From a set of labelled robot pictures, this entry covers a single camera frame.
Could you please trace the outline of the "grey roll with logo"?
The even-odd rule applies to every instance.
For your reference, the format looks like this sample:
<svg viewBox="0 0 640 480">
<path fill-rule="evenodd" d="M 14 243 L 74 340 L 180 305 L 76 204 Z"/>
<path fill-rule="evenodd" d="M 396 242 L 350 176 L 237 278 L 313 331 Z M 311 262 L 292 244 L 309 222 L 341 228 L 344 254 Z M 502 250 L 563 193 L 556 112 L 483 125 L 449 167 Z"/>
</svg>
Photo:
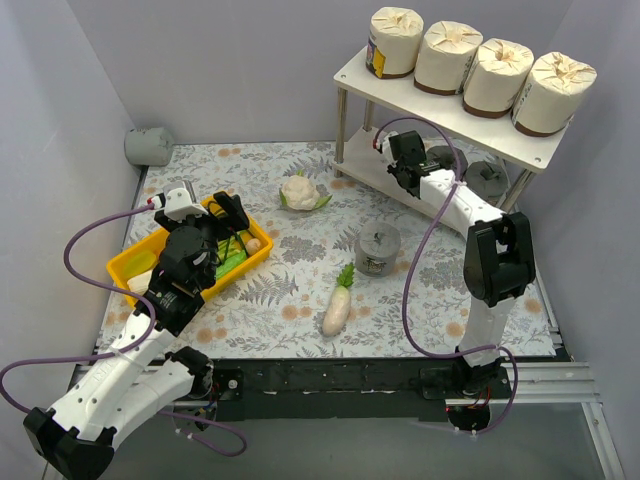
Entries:
<svg viewBox="0 0 640 480">
<path fill-rule="evenodd" d="M 366 223 L 355 243 L 355 268 L 371 277 L 391 274 L 400 250 L 400 232 L 390 224 Z"/>
</svg>

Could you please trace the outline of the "cream roll with cartoon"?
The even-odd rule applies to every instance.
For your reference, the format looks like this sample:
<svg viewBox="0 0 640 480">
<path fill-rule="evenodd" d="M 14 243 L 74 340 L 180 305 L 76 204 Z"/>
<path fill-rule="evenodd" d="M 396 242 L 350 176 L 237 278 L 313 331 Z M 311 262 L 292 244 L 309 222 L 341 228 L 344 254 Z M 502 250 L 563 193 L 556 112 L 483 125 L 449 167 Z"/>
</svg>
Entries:
<svg viewBox="0 0 640 480">
<path fill-rule="evenodd" d="M 524 45 L 497 38 L 484 42 L 463 86 L 464 110 L 490 119 L 506 115 L 533 62 L 533 52 Z"/>
</svg>

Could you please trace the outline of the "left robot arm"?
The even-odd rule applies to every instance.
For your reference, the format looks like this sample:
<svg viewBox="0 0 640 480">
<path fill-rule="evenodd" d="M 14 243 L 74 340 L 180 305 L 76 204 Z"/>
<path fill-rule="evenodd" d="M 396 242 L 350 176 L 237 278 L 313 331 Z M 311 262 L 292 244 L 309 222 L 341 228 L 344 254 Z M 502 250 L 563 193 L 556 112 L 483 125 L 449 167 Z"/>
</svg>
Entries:
<svg viewBox="0 0 640 480">
<path fill-rule="evenodd" d="M 221 265 L 219 242 L 250 226 L 239 196 L 220 191 L 213 199 L 218 214 L 187 186 L 150 200 L 168 237 L 147 290 L 109 351 L 63 397 L 24 419 L 36 451 L 65 478 L 98 478 L 119 444 L 168 403 L 211 397 L 214 364 L 191 347 L 167 354 L 158 371 L 138 378 L 204 306 L 202 293 L 215 286 Z"/>
</svg>

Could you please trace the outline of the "white daikon radish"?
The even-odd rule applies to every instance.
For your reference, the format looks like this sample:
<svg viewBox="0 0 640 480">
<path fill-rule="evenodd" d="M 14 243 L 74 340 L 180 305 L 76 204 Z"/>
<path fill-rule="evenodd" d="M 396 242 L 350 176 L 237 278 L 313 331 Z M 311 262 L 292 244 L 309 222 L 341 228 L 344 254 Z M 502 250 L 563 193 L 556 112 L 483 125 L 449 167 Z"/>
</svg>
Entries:
<svg viewBox="0 0 640 480">
<path fill-rule="evenodd" d="M 324 336 L 332 337 L 339 334 L 347 321 L 351 309 L 350 287 L 354 282 L 354 270 L 354 264 L 349 263 L 344 266 L 336 279 L 336 286 L 323 319 Z"/>
</svg>

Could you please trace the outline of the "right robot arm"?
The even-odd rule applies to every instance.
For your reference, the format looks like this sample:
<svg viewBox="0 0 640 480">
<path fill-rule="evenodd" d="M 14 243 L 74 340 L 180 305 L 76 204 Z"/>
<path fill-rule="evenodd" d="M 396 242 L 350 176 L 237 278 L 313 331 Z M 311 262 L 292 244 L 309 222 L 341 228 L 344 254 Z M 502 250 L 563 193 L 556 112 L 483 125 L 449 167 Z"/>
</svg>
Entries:
<svg viewBox="0 0 640 480">
<path fill-rule="evenodd" d="M 427 381 L 475 397 L 497 378 L 508 316 L 536 277 L 529 220 L 474 193 L 462 179 L 458 151 L 449 166 L 431 161 L 416 131 L 391 132 L 373 145 L 388 160 L 387 170 L 398 185 L 436 208 L 437 219 L 450 223 L 466 241 L 463 278 L 471 306 L 465 333 L 456 351 L 445 357 L 451 363 L 449 374 L 430 374 Z"/>
</svg>

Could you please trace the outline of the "cream roll with label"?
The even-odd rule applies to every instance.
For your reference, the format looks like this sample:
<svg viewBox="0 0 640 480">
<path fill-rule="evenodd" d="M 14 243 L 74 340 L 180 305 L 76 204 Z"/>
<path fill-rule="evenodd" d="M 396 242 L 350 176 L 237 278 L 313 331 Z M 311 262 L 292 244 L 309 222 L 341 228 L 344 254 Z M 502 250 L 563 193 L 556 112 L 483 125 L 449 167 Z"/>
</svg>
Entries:
<svg viewBox="0 0 640 480">
<path fill-rule="evenodd" d="M 414 69 L 414 86 L 442 96 L 460 92 L 483 43 L 475 28 L 455 21 L 438 21 L 426 31 Z"/>
</svg>

